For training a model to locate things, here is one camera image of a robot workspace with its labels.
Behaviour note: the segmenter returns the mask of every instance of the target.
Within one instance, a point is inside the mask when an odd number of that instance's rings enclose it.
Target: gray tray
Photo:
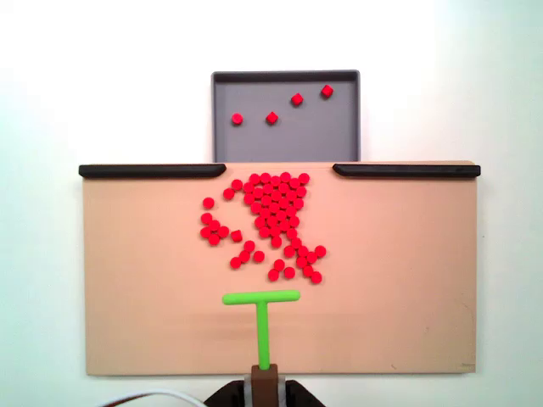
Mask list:
[[[321,95],[325,85],[333,95]],[[318,162],[360,159],[360,74],[357,70],[215,72],[214,160]],[[295,107],[290,98],[300,93]],[[268,125],[275,112],[279,119]],[[244,117],[242,125],[232,115]]]

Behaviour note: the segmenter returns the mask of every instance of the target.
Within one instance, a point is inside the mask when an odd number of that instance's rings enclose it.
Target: white cable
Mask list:
[[[128,401],[132,401],[133,399],[139,399],[141,397],[146,396],[153,396],[153,395],[159,395],[164,394],[165,396],[172,396],[176,397],[178,399],[184,400],[187,403],[190,403],[191,405],[194,405],[196,407],[207,407],[204,403],[202,403],[200,400],[195,399],[193,396],[189,396],[188,394],[176,392],[173,390],[168,390],[167,388],[152,388],[146,392],[140,392],[140,393],[132,393],[132,394],[126,394],[122,397],[119,397],[118,399],[110,400],[109,402],[105,404],[99,405],[99,407],[113,407],[115,405],[123,404]]]

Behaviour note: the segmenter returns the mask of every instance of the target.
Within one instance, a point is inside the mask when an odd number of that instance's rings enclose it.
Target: green t-shaped pusher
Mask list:
[[[299,291],[263,291],[260,293],[234,293],[222,297],[224,305],[256,304],[256,331],[258,336],[258,364],[261,370],[270,368],[270,334],[268,330],[268,303],[298,301]]]

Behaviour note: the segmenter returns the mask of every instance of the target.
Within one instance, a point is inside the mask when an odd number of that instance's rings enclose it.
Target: black plastic edge strip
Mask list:
[[[475,178],[481,175],[479,165],[431,164],[334,164],[341,176],[367,178]]]
[[[214,178],[224,164],[107,164],[80,165],[83,178]]]

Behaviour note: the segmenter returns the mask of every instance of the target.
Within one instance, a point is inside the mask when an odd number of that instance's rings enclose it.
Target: white wall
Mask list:
[[[364,160],[482,165],[478,372],[296,378],[328,406],[543,404],[542,27],[538,0],[0,0],[0,405],[231,380],[86,376],[77,165],[209,161],[214,70],[353,68]]]

